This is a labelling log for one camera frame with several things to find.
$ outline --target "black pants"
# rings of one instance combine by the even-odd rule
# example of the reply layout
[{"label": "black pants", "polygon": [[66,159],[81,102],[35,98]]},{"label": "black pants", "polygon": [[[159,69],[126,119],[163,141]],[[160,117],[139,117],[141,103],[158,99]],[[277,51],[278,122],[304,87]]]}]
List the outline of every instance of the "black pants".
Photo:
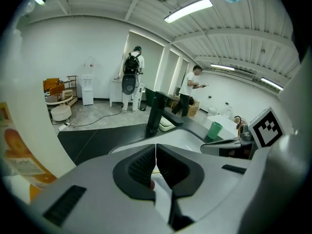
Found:
[{"label": "black pants", "polygon": [[187,112],[189,110],[189,99],[190,99],[190,96],[186,96],[186,95],[180,94],[179,103],[172,110],[172,113],[176,114],[177,112],[180,111],[180,109],[182,109],[182,117],[183,116],[187,116]]}]

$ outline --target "green plastic cup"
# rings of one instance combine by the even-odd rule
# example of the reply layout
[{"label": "green plastic cup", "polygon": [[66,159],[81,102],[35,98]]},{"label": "green plastic cup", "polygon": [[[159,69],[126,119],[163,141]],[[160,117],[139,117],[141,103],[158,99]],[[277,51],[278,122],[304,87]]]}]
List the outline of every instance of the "green plastic cup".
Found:
[{"label": "green plastic cup", "polygon": [[207,136],[210,139],[215,139],[218,134],[220,133],[220,131],[222,130],[223,126],[221,124],[219,124],[218,122],[212,122],[211,127],[207,133]]}]

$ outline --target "black backpack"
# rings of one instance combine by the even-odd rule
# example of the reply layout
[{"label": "black backpack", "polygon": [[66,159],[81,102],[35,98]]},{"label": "black backpack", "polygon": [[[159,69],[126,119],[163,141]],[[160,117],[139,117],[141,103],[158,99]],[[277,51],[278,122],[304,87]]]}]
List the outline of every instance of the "black backpack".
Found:
[{"label": "black backpack", "polygon": [[131,53],[129,53],[129,57],[125,61],[125,74],[126,75],[135,75],[140,67],[140,62],[138,60],[138,57],[141,54],[138,54],[136,57],[132,56]]}]

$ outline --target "concrete floor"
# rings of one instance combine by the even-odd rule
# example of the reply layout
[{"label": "concrete floor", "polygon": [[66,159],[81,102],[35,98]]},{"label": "concrete floor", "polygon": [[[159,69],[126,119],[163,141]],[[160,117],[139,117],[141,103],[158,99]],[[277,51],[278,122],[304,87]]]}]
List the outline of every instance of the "concrete floor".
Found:
[{"label": "concrete floor", "polygon": [[[147,106],[146,111],[138,111],[137,113],[132,113],[132,106],[129,104],[128,112],[121,112],[120,103],[113,103],[113,106],[109,106],[108,101],[94,101],[94,105],[83,106],[82,101],[76,102],[72,106],[72,117],[71,117],[71,125],[72,127],[67,127],[64,131],[80,131],[80,130],[94,130],[94,129],[104,129],[104,128],[115,128],[122,126],[130,126],[147,123],[151,107]],[[104,117],[103,119],[97,121],[96,123],[90,124],[102,116],[106,115],[114,115],[110,117]],[[194,117],[191,117],[198,123],[201,123],[207,117],[206,113],[203,111],[198,111]],[[61,125],[53,125],[56,134],[58,134],[58,129]]]}]

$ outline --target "man in white shirt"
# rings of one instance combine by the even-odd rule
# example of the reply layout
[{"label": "man in white shirt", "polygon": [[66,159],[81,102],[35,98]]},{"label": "man in white shirt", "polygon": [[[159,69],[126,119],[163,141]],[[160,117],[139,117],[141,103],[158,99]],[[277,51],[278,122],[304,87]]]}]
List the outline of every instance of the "man in white shirt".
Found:
[{"label": "man in white shirt", "polygon": [[[136,76],[136,88],[133,92],[133,103],[132,103],[132,113],[136,113],[137,112],[137,107],[138,107],[138,101],[140,98],[140,91],[139,91],[139,86],[140,86],[140,79],[141,79],[141,74],[142,73],[142,69],[144,68],[144,57],[141,55],[142,54],[142,48],[140,46],[137,46],[134,48],[133,52],[131,52],[132,56],[138,56],[137,59],[140,63],[139,66],[139,73]],[[122,111],[123,112],[127,112],[128,109],[128,103],[129,103],[129,98],[131,98],[131,95],[125,95],[124,93],[122,93],[122,103],[123,103],[123,108]]]},{"label": "man in white shirt", "polygon": [[189,72],[182,83],[181,89],[180,89],[180,101],[176,105],[176,107],[172,110],[172,113],[176,114],[177,112],[182,109],[182,117],[187,116],[187,112],[189,109],[189,99],[190,95],[193,89],[196,88],[204,88],[206,85],[199,85],[198,82],[194,82],[195,76],[199,76],[202,71],[202,67],[199,65],[194,66],[193,71]]}]

